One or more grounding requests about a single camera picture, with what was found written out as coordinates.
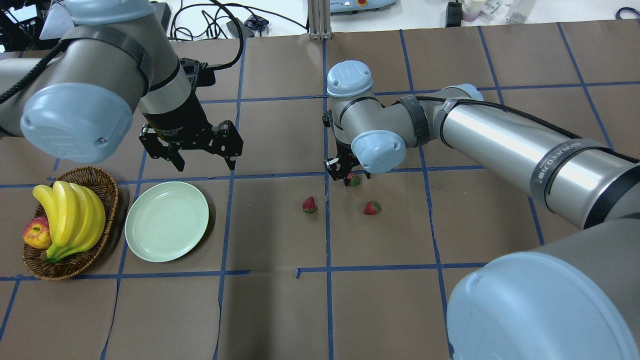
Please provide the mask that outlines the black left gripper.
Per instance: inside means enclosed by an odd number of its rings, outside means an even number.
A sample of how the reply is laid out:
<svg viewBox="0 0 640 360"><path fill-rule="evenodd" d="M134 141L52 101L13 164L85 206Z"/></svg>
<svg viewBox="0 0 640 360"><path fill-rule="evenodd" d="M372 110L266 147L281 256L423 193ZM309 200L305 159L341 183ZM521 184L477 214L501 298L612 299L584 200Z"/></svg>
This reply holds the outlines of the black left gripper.
<svg viewBox="0 0 640 360"><path fill-rule="evenodd" d="M147 123L138 139L152 158L170 161L179 173L185 170L180 151L202 150L222 157L230 171L243 153L244 141L231 120L213 125L198 100L188 100L162 114L144 112Z"/></svg>

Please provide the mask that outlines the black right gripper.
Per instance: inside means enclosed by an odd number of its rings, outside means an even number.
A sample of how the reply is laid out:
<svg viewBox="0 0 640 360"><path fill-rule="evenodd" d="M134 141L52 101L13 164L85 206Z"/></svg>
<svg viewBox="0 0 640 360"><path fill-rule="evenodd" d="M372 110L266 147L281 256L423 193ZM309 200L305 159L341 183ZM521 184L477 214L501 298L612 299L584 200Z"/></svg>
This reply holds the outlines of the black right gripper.
<svg viewBox="0 0 640 360"><path fill-rule="evenodd" d="M342 180L345 187L350 187L351 178L348 174L352 173L355 167L360 166L361 162L353 153L350 145L339 140L334 143L336 144L336 157L324 160L325 169L334 182Z"/></svg>

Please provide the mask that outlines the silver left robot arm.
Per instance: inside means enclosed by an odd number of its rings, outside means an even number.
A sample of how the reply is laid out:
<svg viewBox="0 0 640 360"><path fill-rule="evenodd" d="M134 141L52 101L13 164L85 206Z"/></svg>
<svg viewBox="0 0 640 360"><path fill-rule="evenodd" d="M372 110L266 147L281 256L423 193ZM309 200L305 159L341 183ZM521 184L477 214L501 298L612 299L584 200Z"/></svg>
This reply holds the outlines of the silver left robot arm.
<svg viewBox="0 0 640 360"><path fill-rule="evenodd" d="M1 61L1 137L25 138L53 157L107 160L140 111L147 154L182 172L182 150L224 159L233 171L243 139L230 121L212 125L196 90L215 71L180 58L148 0L64 0L74 27L41 59Z"/></svg>

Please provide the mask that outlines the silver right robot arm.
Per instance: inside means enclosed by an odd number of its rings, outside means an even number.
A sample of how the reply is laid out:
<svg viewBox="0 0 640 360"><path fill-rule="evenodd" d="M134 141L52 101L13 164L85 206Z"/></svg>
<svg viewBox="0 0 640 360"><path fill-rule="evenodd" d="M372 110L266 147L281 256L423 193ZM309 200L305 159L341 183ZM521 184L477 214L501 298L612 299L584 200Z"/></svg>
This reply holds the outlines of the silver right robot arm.
<svg viewBox="0 0 640 360"><path fill-rule="evenodd" d="M388 173L407 149L440 141L579 228L554 243L492 260L451 292L455 360L639 358L639 162L508 106L470 84L384 106L365 63L329 69L323 123L353 167Z"/></svg>

